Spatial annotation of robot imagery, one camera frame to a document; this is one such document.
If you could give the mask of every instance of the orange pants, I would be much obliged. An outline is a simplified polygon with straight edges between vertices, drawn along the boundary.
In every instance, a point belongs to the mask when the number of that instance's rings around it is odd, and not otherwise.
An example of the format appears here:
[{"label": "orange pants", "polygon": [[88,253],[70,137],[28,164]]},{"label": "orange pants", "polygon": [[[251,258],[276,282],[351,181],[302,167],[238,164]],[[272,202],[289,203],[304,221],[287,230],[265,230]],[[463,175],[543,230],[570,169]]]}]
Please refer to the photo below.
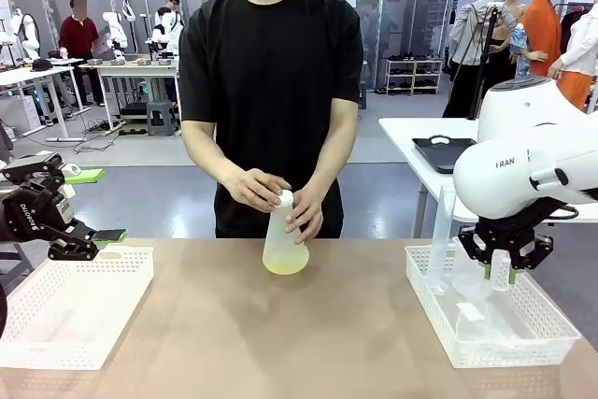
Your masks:
[{"label": "orange pants", "polygon": [[557,82],[562,95],[578,109],[583,109],[590,94],[591,79],[589,75],[578,72],[562,72]]}]

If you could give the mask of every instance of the red sweater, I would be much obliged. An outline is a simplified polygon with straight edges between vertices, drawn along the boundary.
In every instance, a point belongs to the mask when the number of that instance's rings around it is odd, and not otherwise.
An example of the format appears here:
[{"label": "red sweater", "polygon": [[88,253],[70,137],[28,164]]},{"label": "red sweater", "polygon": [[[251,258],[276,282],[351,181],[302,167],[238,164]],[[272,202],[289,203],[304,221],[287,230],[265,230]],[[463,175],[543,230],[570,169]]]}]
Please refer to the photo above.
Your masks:
[{"label": "red sweater", "polygon": [[92,43],[98,38],[97,28],[90,18],[83,21],[66,18],[60,28],[59,46],[68,50],[71,58],[89,57],[92,54]]}]

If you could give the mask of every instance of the person's right hand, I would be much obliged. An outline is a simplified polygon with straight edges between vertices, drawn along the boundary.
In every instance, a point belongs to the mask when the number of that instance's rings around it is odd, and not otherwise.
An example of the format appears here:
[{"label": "person's right hand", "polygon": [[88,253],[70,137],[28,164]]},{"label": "person's right hand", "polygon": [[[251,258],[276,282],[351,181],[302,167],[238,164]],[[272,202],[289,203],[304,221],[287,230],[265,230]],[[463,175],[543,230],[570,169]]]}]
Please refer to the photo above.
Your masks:
[{"label": "person's right hand", "polygon": [[282,190],[290,190],[291,184],[281,177],[264,173],[258,168],[240,170],[224,187],[237,203],[270,213],[280,204]]},{"label": "person's right hand", "polygon": [[544,62],[547,59],[548,59],[548,54],[544,53],[541,50],[530,51],[528,53],[528,60],[531,60],[531,61],[541,61],[541,62]]}]

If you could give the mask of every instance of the gray jacket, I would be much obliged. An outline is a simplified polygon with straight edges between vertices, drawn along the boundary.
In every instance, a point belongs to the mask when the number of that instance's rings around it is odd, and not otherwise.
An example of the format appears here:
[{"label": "gray jacket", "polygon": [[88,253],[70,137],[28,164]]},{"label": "gray jacket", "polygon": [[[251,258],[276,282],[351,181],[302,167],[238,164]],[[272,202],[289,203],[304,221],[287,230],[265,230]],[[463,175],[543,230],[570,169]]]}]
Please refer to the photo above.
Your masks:
[{"label": "gray jacket", "polygon": [[[450,32],[448,43],[448,57],[457,64],[479,65],[482,51],[486,44],[486,37],[490,27],[492,8],[488,6],[493,0],[476,0],[467,4],[455,19],[455,25]],[[517,20],[506,7],[499,10],[500,20],[513,31]]]}]

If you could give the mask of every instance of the shoe rack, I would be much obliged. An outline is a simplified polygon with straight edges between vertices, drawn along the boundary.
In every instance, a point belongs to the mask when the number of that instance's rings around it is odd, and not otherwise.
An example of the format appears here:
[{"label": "shoe rack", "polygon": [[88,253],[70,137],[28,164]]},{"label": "shoe rack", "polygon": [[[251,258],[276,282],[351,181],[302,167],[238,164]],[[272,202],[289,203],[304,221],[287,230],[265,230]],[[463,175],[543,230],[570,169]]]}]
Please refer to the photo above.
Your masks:
[{"label": "shoe rack", "polygon": [[438,93],[443,63],[436,58],[386,60],[386,93]]}]

